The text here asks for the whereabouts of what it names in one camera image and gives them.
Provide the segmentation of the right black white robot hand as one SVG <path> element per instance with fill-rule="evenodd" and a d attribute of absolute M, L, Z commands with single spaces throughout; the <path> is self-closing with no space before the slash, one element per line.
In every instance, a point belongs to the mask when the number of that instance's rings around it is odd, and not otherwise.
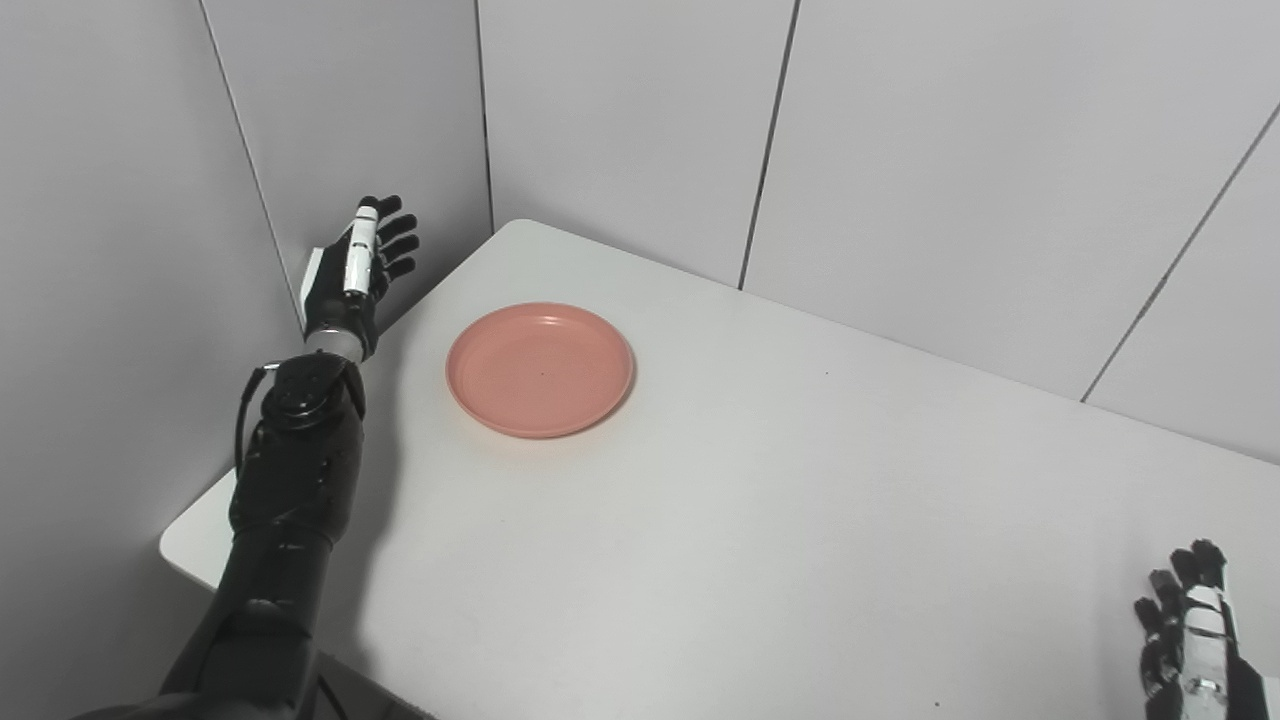
<path fill-rule="evenodd" d="M 1279 716 L 1277 678 L 1242 657 L 1226 565 L 1216 543 L 1196 539 L 1149 573 L 1152 593 L 1134 602 L 1147 719 Z"/>

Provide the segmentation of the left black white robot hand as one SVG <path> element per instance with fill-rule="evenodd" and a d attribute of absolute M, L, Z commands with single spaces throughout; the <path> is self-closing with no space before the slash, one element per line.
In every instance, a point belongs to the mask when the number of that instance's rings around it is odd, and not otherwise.
<path fill-rule="evenodd" d="M 353 363 L 376 352 L 378 305 L 396 281 L 416 269 L 417 225 L 401 196 L 366 196 L 338 238 L 312 251 L 301 286 L 310 348 Z"/>

